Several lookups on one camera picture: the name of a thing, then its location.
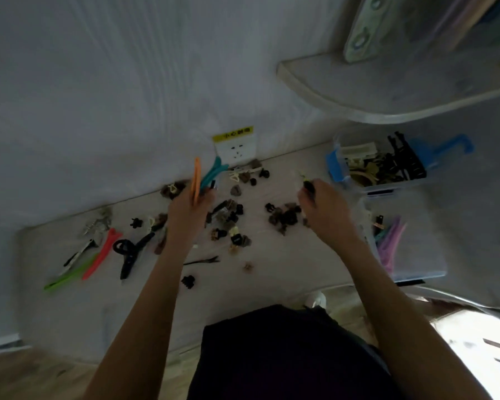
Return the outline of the person's right hand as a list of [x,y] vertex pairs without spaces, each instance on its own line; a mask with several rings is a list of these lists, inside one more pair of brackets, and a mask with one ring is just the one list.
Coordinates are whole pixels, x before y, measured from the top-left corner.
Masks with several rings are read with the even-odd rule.
[[317,200],[319,220],[308,221],[311,230],[336,253],[361,242],[344,196],[329,183],[319,180]]

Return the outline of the person's left hand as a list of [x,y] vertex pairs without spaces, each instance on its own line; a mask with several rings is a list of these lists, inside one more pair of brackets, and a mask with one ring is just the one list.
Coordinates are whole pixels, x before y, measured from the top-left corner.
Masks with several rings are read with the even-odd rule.
[[206,216],[191,213],[191,188],[185,188],[168,208],[167,246],[190,249],[205,227]]

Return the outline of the green and black hair clip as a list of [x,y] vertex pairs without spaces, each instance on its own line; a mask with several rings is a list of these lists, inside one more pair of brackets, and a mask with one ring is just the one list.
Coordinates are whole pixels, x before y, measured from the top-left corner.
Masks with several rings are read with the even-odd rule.
[[303,171],[299,171],[299,175],[302,179],[303,188],[307,192],[307,195],[310,197],[310,199],[314,200],[316,190],[313,181],[310,180]]

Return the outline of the orange long hair clip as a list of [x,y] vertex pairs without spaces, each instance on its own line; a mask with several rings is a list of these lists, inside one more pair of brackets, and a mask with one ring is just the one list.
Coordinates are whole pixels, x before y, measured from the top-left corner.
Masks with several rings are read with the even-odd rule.
[[191,202],[192,205],[197,205],[200,195],[201,184],[201,160],[199,157],[194,159],[194,172],[191,182]]

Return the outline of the teal long hair clip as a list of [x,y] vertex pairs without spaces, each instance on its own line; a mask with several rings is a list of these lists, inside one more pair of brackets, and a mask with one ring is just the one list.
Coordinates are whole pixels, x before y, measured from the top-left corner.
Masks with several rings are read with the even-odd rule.
[[210,170],[204,175],[201,179],[200,182],[200,191],[208,187],[211,182],[213,182],[216,177],[221,174],[222,172],[227,171],[229,168],[228,164],[222,164],[222,160],[219,156],[215,157],[213,166],[210,168]]

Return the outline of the person's right forearm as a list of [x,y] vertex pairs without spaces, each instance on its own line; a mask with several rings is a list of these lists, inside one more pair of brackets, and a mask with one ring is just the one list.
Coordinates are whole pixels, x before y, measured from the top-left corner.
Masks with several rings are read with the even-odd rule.
[[391,375],[411,400],[492,400],[354,234],[328,245],[348,269]]

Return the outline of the person's left forearm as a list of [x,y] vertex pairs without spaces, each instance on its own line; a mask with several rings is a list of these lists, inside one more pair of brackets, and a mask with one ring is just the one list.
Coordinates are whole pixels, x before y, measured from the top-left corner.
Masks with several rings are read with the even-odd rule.
[[82,400],[158,400],[182,268],[193,240],[168,238]]

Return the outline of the clear box with blue latches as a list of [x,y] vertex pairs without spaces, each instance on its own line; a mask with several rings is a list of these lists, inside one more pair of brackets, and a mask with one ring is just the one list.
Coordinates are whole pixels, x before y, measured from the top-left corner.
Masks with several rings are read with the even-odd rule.
[[356,185],[350,178],[347,161],[341,153],[342,147],[355,145],[345,145],[339,136],[335,137],[334,149],[326,156],[326,164],[328,173],[332,181],[344,185],[346,188],[353,189],[356,192],[367,197],[389,196],[406,188],[414,188],[426,183],[430,180],[429,173],[440,167],[443,163],[443,157],[451,152],[456,152],[461,155],[472,154],[475,151],[475,146],[472,140],[466,134],[457,134],[454,137],[440,143],[437,146],[428,144],[425,140],[418,137],[407,137],[405,139],[419,157],[423,166],[427,170],[427,178],[420,180],[406,180],[402,177],[397,164],[394,161],[393,148],[388,141],[388,136],[385,139],[380,139],[374,142],[378,148],[379,155],[385,156],[387,159],[392,159],[398,172],[398,179],[395,182],[387,183],[378,186],[360,187]]

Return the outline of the pile of small hair claws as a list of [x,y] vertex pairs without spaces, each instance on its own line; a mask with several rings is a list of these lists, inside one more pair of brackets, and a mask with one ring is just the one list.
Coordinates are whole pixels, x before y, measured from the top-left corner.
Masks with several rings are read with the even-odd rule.
[[[280,221],[280,218],[283,216],[285,218],[285,216],[287,216],[287,221],[284,222],[285,224],[282,223],[283,226],[285,225],[294,225],[296,222],[293,222],[292,220],[296,220],[298,221],[298,213],[301,213],[302,212],[302,209],[300,207],[300,205],[298,204],[295,204],[294,206],[291,205],[292,207],[287,207],[286,210],[282,211],[282,213],[276,213],[276,207],[272,208],[271,209],[271,214],[272,215],[276,215],[274,218],[278,221]],[[220,238],[220,237],[226,237],[226,236],[229,236],[232,243],[231,245],[233,247],[243,247],[245,246],[245,242],[247,242],[248,238],[246,238],[245,236],[241,235],[240,232],[238,231],[238,228],[237,226],[233,226],[227,230],[214,230],[214,237],[215,238]]]

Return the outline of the bunch of olive hair clips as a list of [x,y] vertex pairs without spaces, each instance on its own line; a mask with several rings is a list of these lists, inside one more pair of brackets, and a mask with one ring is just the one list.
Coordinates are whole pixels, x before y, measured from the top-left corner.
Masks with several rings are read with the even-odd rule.
[[398,179],[398,170],[393,159],[383,155],[367,159],[347,159],[352,181],[360,187],[378,186]]

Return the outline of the yellow warning label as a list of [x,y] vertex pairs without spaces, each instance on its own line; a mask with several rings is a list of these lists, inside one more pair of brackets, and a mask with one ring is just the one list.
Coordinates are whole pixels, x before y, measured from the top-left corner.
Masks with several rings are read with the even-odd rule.
[[253,134],[254,134],[254,126],[248,126],[214,135],[212,137],[212,140],[214,143],[222,143],[228,140],[241,138],[248,135],[252,136]]

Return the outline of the bunch of cream hair clips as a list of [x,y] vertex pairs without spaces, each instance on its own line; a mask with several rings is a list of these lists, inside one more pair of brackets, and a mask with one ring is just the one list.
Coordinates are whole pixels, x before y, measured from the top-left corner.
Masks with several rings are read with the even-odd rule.
[[375,159],[378,154],[378,148],[374,142],[368,142],[355,146],[342,147],[341,153],[347,161],[349,167],[363,167],[367,160]]

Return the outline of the bunch of pastel hair clips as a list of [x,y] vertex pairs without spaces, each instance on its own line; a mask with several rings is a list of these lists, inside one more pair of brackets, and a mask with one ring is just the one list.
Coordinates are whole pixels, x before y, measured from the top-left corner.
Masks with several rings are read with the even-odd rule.
[[393,273],[394,257],[401,237],[407,228],[407,222],[400,215],[396,216],[391,225],[383,229],[375,238],[377,253],[381,265],[389,274]]

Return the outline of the large black claw clip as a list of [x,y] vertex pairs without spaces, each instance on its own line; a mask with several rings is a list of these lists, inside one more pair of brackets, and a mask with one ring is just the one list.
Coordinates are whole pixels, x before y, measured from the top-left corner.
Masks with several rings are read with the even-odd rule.
[[124,262],[120,270],[120,281],[124,281],[129,277],[139,255],[154,236],[155,232],[150,232],[137,243],[133,243],[128,239],[119,239],[113,243],[113,251],[124,257]]

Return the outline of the white rounded object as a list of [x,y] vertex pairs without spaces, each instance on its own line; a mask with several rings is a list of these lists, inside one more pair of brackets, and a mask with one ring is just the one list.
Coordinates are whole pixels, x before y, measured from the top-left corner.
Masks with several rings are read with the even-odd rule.
[[326,310],[327,309],[327,299],[326,296],[322,291],[314,291],[310,293],[305,302],[304,306],[306,308],[321,308]]

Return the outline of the silver metal hair clips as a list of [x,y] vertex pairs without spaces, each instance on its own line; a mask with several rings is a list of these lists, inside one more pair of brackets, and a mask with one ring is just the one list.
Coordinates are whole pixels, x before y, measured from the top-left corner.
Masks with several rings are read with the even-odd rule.
[[113,221],[113,209],[111,206],[104,206],[97,210],[95,219],[91,222],[87,222],[83,236],[96,235],[97,233],[104,233],[109,231]]

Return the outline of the bunch of black hair clips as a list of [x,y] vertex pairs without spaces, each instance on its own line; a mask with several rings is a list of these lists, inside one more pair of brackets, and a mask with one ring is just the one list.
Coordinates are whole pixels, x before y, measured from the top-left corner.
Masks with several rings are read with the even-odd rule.
[[405,139],[404,134],[394,132],[394,136],[389,135],[387,140],[392,146],[394,161],[403,178],[408,181],[427,178],[427,170]]

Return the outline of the red long hair clip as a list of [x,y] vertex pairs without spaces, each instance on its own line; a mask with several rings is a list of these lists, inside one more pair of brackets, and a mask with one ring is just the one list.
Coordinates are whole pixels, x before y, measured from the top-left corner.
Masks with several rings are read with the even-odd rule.
[[117,231],[115,228],[111,228],[105,237],[104,243],[100,252],[98,253],[96,259],[90,265],[90,267],[83,273],[81,280],[85,281],[89,279],[94,272],[100,267],[100,265],[105,261],[110,251],[113,250],[113,244],[123,236],[123,233]]

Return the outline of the clear plastic storage box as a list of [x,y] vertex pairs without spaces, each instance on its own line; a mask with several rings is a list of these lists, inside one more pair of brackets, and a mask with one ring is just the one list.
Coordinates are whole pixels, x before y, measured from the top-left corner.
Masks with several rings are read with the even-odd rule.
[[387,272],[395,282],[406,283],[446,275],[447,264],[434,233],[426,199],[420,191],[403,190],[389,196],[361,197],[353,213],[360,235],[378,262],[380,258],[374,238],[398,215],[407,222],[394,257],[393,273]]

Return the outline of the black and white hair clip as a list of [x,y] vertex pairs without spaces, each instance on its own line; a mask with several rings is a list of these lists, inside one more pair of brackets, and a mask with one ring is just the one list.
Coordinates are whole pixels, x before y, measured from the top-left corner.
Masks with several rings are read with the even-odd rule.
[[76,253],[74,253],[62,266],[60,272],[58,273],[58,276],[65,275],[68,273],[71,269],[74,268],[80,257],[88,250],[92,248],[98,248],[99,244],[97,241],[93,238],[91,238],[88,242],[86,242]]

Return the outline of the green long hair clip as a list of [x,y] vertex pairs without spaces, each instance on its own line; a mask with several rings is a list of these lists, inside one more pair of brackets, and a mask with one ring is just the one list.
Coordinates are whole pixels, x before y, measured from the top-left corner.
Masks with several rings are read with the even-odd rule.
[[91,267],[91,265],[95,262],[98,256],[99,253],[95,253],[80,266],[72,269],[71,271],[68,271],[64,275],[61,275],[53,282],[46,284],[42,290],[49,292],[58,289],[62,286],[65,286],[67,283],[73,281],[74,279],[80,278]]

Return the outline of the person's black clothing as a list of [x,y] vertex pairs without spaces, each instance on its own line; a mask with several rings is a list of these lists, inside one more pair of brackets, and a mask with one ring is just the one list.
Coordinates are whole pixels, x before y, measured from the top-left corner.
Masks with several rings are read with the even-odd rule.
[[205,327],[187,400],[407,400],[380,351],[321,307]]

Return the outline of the pale card with rings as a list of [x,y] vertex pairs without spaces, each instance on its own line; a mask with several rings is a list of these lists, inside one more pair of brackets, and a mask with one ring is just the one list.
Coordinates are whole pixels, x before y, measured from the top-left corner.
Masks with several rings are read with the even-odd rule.
[[396,0],[360,0],[343,50],[348,64],[376,58],[382,49],[381,39],[389,31],[387,19],[393,19]]

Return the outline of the row of colourful books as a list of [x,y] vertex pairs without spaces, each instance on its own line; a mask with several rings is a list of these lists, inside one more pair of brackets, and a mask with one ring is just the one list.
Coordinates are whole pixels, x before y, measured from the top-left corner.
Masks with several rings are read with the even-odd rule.
[[500,47],[500,0],[406,0],[401,18],[394,57],[403,66]]

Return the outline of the white wall socket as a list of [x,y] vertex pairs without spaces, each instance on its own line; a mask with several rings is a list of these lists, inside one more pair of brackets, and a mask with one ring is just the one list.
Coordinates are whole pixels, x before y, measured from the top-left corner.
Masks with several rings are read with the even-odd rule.
[[230,167],[244,165],[256,158],[257,138],[255,134],[231,136],[227,134],[213,137],[216,155],[223,164]]

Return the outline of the white curved wall shelf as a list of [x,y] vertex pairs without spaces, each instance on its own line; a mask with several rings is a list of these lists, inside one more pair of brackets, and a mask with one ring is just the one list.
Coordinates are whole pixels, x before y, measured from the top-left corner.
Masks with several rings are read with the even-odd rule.
[[358,123],[424,119],[500,97],[500,54],[475,50],[395,67],[349,65],[335,54],[283,61],[277,78],[300,99]]

